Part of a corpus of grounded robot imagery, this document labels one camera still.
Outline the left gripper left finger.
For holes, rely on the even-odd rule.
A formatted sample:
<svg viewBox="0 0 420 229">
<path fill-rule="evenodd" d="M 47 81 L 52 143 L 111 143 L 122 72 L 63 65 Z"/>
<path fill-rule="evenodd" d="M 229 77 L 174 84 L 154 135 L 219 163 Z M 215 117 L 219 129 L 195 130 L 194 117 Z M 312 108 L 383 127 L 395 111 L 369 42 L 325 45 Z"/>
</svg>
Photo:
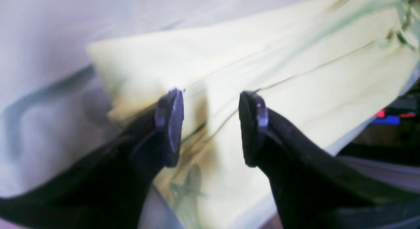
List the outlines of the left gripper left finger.
<svg viewBox="0 0 420 229">
<path fill-rule="evenodd" d="M 1 218 L 32 229 L 136 229 L 153 179 L 177 165 L 183 120 L 183 93 L 173 89 L 51 181 L 1 198 Z"/>
</svg>

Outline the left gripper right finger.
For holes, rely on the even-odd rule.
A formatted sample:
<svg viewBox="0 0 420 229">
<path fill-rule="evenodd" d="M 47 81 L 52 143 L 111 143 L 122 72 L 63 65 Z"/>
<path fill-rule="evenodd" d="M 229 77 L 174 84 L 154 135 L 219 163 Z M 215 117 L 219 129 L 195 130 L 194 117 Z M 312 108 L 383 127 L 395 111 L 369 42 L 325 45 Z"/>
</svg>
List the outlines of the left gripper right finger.
<svg viewBox="0 0 420 229">
<path fill-rule="evenodd" d="M 269 179 L 285 229 L 418 229 L 419 194 L 367 177 L 326 153 L 257 93 L 240 94 L 246 165 Z"/>
</svg>

